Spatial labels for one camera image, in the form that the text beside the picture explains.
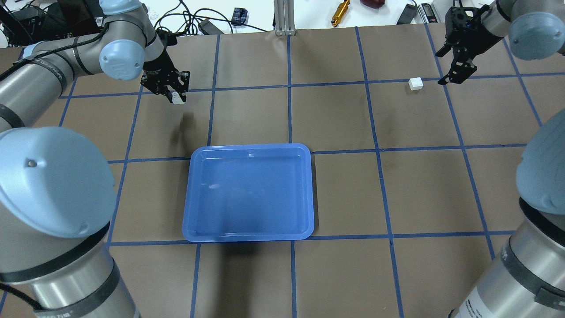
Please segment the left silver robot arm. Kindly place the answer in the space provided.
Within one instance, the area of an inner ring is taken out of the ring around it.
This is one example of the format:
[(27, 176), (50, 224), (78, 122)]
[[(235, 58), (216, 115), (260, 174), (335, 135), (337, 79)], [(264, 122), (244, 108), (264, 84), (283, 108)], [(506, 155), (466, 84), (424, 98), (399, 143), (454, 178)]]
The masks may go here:
[(178, 71), (139, 0), (101, 0), (98, 34), (39, 42), (1, 74), (1, 291), (37, 318), (139, 318), (104, 238), (117, 192), (85, 136), (37, 119), (81, 76), (106, 74), (184, 103)]

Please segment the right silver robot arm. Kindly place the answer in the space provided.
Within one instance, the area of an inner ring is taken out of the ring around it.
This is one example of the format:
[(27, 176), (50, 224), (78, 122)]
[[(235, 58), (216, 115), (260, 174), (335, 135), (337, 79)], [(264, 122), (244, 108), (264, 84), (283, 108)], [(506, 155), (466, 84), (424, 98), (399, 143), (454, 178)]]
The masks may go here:
[[(480, 8), (454, 4), (446, 13), (444, 45), (453, 52), (438, 84), (462, 84), (476, 56), (503, 38), (524, 61), (564, 54), (562, 0), (495, 0)], [(562, 318), (565, 302), (565, 125), (553, 115), (521, 155), (515, 182), (524, 221), (502, 246), (450, 318)]]

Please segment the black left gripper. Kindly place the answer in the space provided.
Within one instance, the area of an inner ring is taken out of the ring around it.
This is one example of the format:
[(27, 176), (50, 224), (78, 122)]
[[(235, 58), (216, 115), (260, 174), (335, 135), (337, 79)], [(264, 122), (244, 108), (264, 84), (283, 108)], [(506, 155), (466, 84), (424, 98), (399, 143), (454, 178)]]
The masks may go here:
[(170, 58), (165, 57), (145, 62), (141, 85), (155, 95), (166, 96), (170, 103), (177, 103), (177, 92), (186, 102), (189, 90), (190, 71), (178, 70)]

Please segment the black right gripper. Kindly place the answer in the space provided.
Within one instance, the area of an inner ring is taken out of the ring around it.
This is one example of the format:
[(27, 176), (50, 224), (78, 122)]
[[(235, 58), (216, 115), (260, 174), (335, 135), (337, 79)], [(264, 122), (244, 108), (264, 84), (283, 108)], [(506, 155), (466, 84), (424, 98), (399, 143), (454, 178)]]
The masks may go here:
[(442, 48), (436, 51), (435, 56), (444, 57), (452, 51), (454, 60), (448, 73), (437, 81), (439, 85), (462, 84), (478, 70), (473, 61), (468, 59), (474, 59), (486, 52), (486, 43), (482, 38), (482, 15), (485, 12), (486, 6), (452, 6), (448, 9), (445, 16), (445, 42)]

